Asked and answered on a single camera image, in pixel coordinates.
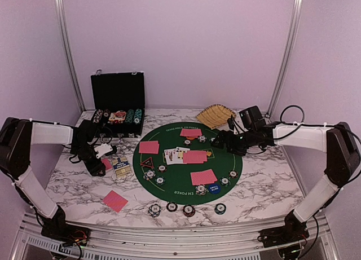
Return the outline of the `red-backed playing card deck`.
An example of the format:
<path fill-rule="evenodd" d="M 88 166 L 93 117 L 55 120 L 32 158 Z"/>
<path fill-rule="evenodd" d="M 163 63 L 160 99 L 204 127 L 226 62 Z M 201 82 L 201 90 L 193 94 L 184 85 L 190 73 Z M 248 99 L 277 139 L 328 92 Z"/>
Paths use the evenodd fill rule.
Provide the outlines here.
<path fill-rule="evenodd" d="M 112 163 L 110 162 L 109 159 L 107 159 L 107 158 L 102 159 L 102 163 L 105 166 L 105 171 L 113 170 Z"/>

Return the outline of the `placed hundred chip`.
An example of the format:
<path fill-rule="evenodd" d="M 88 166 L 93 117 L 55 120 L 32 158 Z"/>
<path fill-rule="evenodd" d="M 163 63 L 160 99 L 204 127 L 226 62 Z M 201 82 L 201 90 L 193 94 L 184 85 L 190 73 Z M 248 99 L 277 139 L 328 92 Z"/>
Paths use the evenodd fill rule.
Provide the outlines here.
<path fill-rule="evenodd" d="M 190 146 L 191 145 L 191 141 L 188 140 L 188 139 L 186 139 L 183 143 L 184 143 L 185 146 Z"/>
<path fill-rule="evenodd" d="M 238 177 L 238 173 L 237 173 L 236 171 L 230 171 L 230 172 L 229 172 L 229 176 L 230 176 L 231 178 L 237 178 L 237 177 Z"/>
<path fill-rule="evenodd" d="M 161 172 L 161 173 L 167 171 L 167 167 L 166 167 L 165 165 L 159 165 L 157 169 L 158 169 L 158 171 Z"/>

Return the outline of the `discarded burn card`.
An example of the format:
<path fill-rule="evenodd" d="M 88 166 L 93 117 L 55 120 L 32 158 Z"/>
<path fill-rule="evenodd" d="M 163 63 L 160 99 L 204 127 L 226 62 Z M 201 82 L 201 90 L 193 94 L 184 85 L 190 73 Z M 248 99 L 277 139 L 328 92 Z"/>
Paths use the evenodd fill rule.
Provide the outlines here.
<path fill-rule="evenodd" d="M 103 203 L 113 211 L 119 213 L 126 206 L 128 201 L 115 191 L 110 191 L 103 199 Z"/>

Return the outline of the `placed ten chips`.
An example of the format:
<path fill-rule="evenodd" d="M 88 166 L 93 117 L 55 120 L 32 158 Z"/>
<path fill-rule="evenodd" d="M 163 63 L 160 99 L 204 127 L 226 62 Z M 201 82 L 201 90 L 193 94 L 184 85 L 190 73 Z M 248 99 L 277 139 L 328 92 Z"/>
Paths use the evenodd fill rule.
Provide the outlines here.
<path fill-rule="evenodd" d="M 195 187 L 195 192 L 197 195 L 201 196 L 201 195 L 206 195 L 208 192 L 208 189 L 205 185 L 201 184 L 201 185 L 197 185 Z"/>
<path fill-rule="evenodd" d="M 156 172 L 154 170 L 148 170 L 144 173 L 143 178 L 145 180 L 151 180 L 156 176 Z"/>
<path fill-rule="evenodd" d="M 200 135 L 200 136 L 198 137 L 198 141 L 199 141 L 200 143 L 205 143 L 206 140 L 207 140 L 207 138 L 206 138 L 205 135 Z"/>

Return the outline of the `placed fifty chip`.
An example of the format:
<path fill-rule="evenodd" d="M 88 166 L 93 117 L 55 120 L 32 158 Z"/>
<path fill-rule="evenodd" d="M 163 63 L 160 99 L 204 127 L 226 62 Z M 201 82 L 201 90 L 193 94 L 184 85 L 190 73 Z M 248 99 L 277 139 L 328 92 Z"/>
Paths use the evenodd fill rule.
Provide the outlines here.
<path fill-rule="evenodd" d="M 155 182 L 157 185 L 161 186 L 161 185 L 165 184 L 166 179 L 164 177 L 157 177 Z"/>
<path fill-rule="evenodd" d="M 230 182 L 230 179 L 229 178 L 226 178 L 226 177 L 222 177 L 220 180 L 219 180 L 220 184 L 227 187 L 231 184 Z"/>

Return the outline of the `triangular all-in button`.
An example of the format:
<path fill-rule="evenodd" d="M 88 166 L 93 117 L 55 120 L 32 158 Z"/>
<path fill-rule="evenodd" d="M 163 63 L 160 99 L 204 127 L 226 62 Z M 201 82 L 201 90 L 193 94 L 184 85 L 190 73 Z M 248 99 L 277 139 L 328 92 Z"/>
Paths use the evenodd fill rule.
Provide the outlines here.
<path fill-rule="evenodd" d="M 153 159 L 152 159 L 152 157 L 149 157 L 149 158 L 145 159 L 143 162 L 140 163 L 140 166 L 153 169 L 153 168 L 154 168 L 154 164 L 153 164 Z"/>

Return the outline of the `blue small blind button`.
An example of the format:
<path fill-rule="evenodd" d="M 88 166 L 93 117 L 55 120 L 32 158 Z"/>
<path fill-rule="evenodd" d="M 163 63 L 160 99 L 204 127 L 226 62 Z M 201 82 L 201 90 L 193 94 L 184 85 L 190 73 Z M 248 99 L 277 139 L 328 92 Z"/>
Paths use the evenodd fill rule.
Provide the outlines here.
<path fill-rule="evenodd" d="M 208 185 L 208 191 L 211 193 L 211 194 L 219 194 L 221 192 L 221 186 L 219 184 L 210 184 Z"/>

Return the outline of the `green fifty chip stack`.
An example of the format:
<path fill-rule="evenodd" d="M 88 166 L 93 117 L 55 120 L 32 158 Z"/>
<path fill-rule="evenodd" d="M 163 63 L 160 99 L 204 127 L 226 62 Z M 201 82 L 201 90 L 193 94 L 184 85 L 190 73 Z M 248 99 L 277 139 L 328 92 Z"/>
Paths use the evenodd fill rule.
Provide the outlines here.
<path fill-rule="evenodd" d="M 226 212 L 226 205 L 223 203 L 218 203 L 214 207 L 214 212 L 218 215 L 222 215 Z"/>

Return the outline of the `blue ten chip stack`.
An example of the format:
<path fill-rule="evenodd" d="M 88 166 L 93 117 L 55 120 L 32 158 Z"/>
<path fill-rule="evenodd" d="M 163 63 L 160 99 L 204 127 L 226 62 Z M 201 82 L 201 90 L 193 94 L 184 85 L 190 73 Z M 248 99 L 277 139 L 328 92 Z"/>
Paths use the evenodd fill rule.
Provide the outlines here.
<path fill-rule="evenodd" d="M 158 217 L 160 213 L 161 213 L 161 206 L 158 204 L 153 204 L 148 209 L 148 214 L 153 218 Z"/>

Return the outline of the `hundred chip front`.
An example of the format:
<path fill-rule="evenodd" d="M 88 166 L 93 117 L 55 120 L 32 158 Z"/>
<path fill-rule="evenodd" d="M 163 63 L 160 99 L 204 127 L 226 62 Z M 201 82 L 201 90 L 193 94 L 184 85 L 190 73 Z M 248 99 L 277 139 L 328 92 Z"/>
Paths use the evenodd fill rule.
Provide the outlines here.
<path fill-rule="evenodd" d="M 169 202 L 166 205 L 166 209 L 169 212 L 175 212 L 178 209 L 178 205 L 176 203 L 174 203 L 174 202 Z"/>

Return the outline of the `dealt card seat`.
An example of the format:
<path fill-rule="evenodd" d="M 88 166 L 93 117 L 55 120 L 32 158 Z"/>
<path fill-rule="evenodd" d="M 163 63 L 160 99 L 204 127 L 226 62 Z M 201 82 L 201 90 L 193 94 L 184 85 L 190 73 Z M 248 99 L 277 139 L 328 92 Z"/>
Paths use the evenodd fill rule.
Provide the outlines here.
<path fill-rule="evenodd" d="M 184 137 L 194 137 L 195 132 L 197 132 L 196 129 L 185 129 L 183 128 L 180 132 L 180 136 Z"/>
<path fill-rule="evenodd" d="M 140 142 L 139 153 L 146 153 L 146 152 L 147 152 L 147 142 Z"/>

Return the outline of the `dealt card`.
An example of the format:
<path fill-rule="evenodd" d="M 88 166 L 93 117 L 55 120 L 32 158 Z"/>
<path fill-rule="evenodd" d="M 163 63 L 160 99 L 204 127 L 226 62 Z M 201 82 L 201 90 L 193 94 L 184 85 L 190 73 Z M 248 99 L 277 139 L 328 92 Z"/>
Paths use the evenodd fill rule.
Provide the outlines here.
<path fill-rule="evenodd" d="M 191 173 L 191 180 L 193 185 L 205 184 L 208 181 L 208 173 L 193 172 Z"/>

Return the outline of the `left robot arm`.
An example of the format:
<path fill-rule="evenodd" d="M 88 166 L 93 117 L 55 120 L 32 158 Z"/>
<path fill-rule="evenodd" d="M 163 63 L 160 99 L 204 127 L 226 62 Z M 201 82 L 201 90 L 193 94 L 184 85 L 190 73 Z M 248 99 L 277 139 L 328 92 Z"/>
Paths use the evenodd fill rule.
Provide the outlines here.
<path fill-rule="evenodd" d="M 59 240 L 71 236 L 65 211 L 46 193 L 32 168 L 35 146 L 69 145 L 70 153 L 92 176 L 103 176 L 105 165 L 91 144 L 96 124 L 84 120 L 77 127 L 9 117 L 1 128 L 1 171 L 13 182 L 20 197 L 43 221 L 45 233 Z"/>

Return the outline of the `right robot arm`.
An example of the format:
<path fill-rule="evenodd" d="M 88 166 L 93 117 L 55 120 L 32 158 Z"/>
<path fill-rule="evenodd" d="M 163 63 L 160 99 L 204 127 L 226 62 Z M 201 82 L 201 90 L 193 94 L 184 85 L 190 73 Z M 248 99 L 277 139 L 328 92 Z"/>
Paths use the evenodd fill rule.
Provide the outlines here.
<path fill-rule="evenodd" d="M 228 130 L 222 130 L 211 141 L 213 147 L 226 149 L 234 155 L 245 156 L 254 146 L 260 149 L 283 147 L 304 149 L 324 155 L 325 169 L 319 181 L 305 198 L 285 217 L 279 236 L 285 242 L 297 237 L 306 222 L 326 208 L 349 183 L 359 175 L 360 138 L 349 124 L 307 124 L 304 120 L 286 122 L 283 119 L 270 122 L 261 115 L 257 106 L 240 111 L 242 124 L 232 116 L 228 118 Z"/>

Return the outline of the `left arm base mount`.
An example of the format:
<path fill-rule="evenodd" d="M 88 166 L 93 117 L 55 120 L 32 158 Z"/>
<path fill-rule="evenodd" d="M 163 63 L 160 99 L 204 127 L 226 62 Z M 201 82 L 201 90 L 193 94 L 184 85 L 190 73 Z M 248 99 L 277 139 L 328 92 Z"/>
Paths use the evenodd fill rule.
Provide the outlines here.
<path fill-rule="evenodd" d="M 90 229 L 86 227 L 80 227 L 68 224 L 65 229 L 50 229 L 48 227 L 43 226 L 41 235 L 55 239 L 58 241 L 62 241 L 63 243 L 70 245 L 70 244 L 77 244 L 77 245 L 87 245 L 89 236 L 90 236 Z"/>

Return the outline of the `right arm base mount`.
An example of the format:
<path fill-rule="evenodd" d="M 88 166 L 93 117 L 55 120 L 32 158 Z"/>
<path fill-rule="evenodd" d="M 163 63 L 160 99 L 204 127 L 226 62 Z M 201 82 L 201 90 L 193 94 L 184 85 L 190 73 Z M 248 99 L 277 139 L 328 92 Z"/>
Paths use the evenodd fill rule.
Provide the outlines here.
<path fill-rule="evenodd" d="M 309 232 L 301 230 L 298 232 L 287 232 L 285 226 L 264 229 L 259 232 L 257 240 L 263 244 L 264 248 L 284 245 L 308 238 Z"/>

